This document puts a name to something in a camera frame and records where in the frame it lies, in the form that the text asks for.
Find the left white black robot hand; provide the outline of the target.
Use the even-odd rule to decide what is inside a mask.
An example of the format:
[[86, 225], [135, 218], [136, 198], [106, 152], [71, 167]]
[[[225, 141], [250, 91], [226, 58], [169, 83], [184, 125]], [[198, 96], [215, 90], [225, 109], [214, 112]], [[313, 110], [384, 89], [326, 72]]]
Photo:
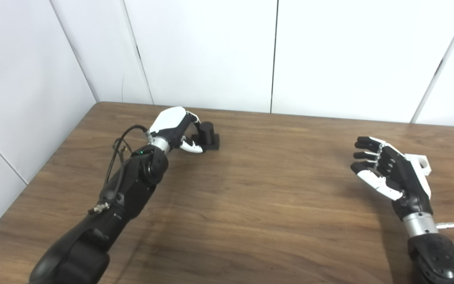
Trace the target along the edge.
[[167, 155], [173, 149], [182, 149], [190, 153], [204, 153], [206, 150], [185, 132], [193, 124], [197, 129], [201, 121], [197, 115], [181, 106], [161, 111], [149, 128], [153, 140], [151, 145], [161, 149]]

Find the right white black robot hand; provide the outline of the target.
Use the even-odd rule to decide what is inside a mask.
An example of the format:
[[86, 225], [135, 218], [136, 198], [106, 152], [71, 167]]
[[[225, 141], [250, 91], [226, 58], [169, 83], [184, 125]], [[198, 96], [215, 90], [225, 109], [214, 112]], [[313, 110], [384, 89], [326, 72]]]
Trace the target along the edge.
[[391, 144], [370, 136], [359, 136], [354, 144], [356, 162], [351, 170], [378, 193], [392, 201], [400, 220], [410, 214], [434, 214], [431, 192], [425, 175], [406, 154]]

